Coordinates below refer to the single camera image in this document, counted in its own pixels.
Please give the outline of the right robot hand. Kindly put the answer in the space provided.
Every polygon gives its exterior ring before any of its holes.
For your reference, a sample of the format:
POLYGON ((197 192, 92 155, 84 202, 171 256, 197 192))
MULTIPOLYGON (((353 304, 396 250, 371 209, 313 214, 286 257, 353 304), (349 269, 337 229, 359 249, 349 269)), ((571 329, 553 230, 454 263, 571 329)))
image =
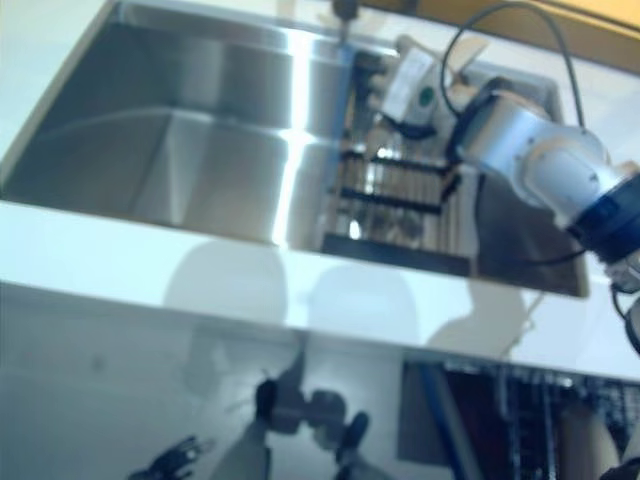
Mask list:
POLYGON ((423 140, 435 134, 435 67, 429 52, 413 46, 400 53, 384 73, 380 113, 405 138, 423 140))

